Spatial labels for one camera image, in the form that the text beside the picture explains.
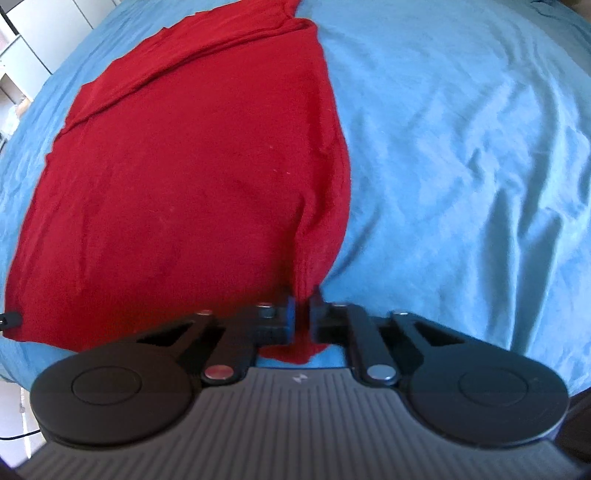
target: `red cloth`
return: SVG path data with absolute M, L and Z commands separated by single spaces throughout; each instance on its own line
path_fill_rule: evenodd
M 291 286 L 305 300 L 349 215 L 316 26 L 297 3 L 188 17 L 84 85 L 25 218 L 7 336 L 80 351 Z M 306 362 L 300 334 L 276 357 Z

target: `round black disc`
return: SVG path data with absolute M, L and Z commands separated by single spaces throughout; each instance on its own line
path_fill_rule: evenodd
M 478 344 L 432 351 L 408 396 L 440 432 L 480 446 L 515 446 L 548 435 L 566 414 L 566 386 L 544 365 Z
M 192 395 L 187 374 L 158 347 L 112 343 L 45 370 L 33 383 L 31 408 L 57 441 L 108 447 L 164 430 Z

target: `bed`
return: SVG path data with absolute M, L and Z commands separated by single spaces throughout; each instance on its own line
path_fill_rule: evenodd
M 0 159 L 0 284 L 80 87 L 224 3 L 125 0 L 49 78 Z M 412 311 L 591 387 L 591 25 L 552 0 L 303 0 L 297 16 L 318 26 L 350 159 L 324 298 Z M 0 374 L 30 388 L 71 354 L 0 338 Z M 307 366 L 342 362 L 331 347 Z

